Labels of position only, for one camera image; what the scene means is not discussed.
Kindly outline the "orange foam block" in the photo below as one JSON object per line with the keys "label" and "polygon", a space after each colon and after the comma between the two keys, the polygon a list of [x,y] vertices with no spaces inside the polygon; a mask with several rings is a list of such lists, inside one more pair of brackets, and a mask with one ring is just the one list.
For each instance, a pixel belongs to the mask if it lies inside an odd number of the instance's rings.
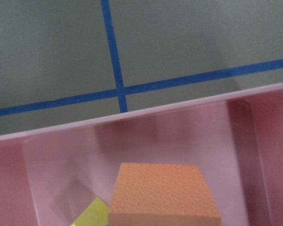
{"label": "orange foam block", "polygon": [[122,163],[110,226],[219,226],[222,217],[195,165]]}

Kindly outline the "yellow foam block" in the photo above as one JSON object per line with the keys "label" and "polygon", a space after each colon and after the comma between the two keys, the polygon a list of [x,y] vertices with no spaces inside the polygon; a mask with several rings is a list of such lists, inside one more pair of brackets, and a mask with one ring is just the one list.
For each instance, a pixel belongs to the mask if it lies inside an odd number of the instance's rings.
{"label": "yellow foam block", "polygon": [[71,226],[107,226],[108,206],[99,197],[79,215]]}

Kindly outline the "pink plastic bin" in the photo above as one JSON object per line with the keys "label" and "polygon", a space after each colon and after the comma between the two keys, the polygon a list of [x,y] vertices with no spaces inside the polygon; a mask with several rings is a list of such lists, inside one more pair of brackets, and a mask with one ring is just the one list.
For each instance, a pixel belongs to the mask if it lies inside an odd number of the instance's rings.
{"label": "pink plastic bin", "polygon": [[283,83],[0,136],[0,226],[68,226],[123,162],[199,166],[224,226],[283,226]]}

